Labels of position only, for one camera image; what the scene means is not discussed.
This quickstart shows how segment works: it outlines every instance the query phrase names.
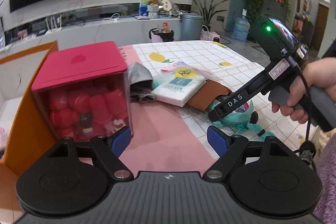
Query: wooden door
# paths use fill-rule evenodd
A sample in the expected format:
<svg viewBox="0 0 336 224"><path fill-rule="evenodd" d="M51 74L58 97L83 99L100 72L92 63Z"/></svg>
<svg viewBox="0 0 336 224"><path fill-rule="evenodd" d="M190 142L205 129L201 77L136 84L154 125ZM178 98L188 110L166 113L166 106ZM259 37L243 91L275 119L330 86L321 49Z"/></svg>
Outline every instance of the wooden door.
<svg viewBox="0 0 336 224"><path fill-rule="evenodd" d="M319 51L326 28L327 18L328 18L329 8L319 4L319 11L317 13L314 34L311 39L311 47Z"/></svg>

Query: orange box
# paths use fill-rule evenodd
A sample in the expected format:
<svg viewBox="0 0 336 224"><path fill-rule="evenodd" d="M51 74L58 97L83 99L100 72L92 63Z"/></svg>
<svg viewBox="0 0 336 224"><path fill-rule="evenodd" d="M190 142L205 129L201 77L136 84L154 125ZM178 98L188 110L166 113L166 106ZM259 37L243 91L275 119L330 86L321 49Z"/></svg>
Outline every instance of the orange box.
<svg viewBox="0 0 336 224"><path fill-rule="evenodd" d="M56 140L32 95L31 85L57 42L38 45L0 59L0 127L8 134L0 159L0 222L21 215L15 183Z"/></svg>

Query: clear plastic box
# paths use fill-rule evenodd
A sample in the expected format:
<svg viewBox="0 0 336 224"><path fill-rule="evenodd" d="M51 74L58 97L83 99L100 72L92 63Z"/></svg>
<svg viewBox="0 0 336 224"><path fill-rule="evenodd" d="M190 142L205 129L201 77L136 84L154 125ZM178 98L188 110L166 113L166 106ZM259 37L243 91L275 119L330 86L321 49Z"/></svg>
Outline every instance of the clear plastic box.
<svg viewBox="0 0 336 224"><path fill-rule="evenodd" d="M112 41L51 53L31 91L57 139L131 128L127 65Z"/></svg>

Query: gray cloth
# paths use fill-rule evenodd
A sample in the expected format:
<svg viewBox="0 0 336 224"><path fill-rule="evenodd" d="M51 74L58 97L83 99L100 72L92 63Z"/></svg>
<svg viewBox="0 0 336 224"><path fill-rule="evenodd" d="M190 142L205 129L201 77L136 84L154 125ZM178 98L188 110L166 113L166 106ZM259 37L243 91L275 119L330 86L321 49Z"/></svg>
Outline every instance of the gray cloth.
<svg viewBox="0 0 336 224"><path fill-rule="evenodd" d="M151 94L153 76L143 65L135 62L128 67L128 82L131 90L131 102L155 102L156 97Z"/></svg>

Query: human hand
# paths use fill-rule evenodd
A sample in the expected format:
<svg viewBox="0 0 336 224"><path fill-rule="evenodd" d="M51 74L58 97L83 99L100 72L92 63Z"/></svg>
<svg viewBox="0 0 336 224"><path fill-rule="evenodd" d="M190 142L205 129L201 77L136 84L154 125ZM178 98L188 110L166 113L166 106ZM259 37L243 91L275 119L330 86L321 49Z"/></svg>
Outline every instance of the human hand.
<svg viewBox="0 0 336 224"><path fill-rule="evenodd" d="M303 70L303 76L309 87L315 85L325 88L326 93L336 102L336 58L328 57L309 63ZM280 106L272 103L272 111L276 113L280 110L282 115L290 116L293 121L299 121L299 123L307 122L308 115L305 114L304 110L294 110L293 108L306 93L301 77L298 76L294 80L289 92L287 105Z"/></svg>

